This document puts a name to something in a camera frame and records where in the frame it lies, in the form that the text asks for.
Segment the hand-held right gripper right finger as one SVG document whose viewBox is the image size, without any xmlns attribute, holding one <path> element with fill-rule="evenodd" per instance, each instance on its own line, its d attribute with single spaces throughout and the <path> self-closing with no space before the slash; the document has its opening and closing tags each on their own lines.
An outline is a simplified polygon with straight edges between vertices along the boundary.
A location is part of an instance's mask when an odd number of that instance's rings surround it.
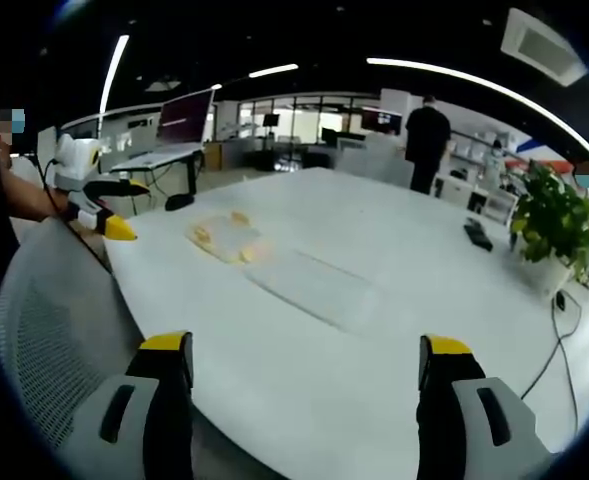
<svg viewBox="0 0 589 480">
<path fill-rule="evenodd" d="M 555 460 L 533 411 L 464 343 L 420 338 L 419 479 L 540 479 Z"/>
</svg>

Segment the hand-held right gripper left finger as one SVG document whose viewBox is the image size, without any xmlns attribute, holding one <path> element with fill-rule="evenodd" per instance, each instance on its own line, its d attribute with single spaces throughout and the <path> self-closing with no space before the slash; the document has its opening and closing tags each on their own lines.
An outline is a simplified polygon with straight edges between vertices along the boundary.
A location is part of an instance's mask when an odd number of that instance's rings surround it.
<svg viewBox="0 0 589 480">
<path fill-rule="evenodd" d="M 156 335 L 74 412 L 74 479 L 192 479 L 193 336 Z"/>
</svg>

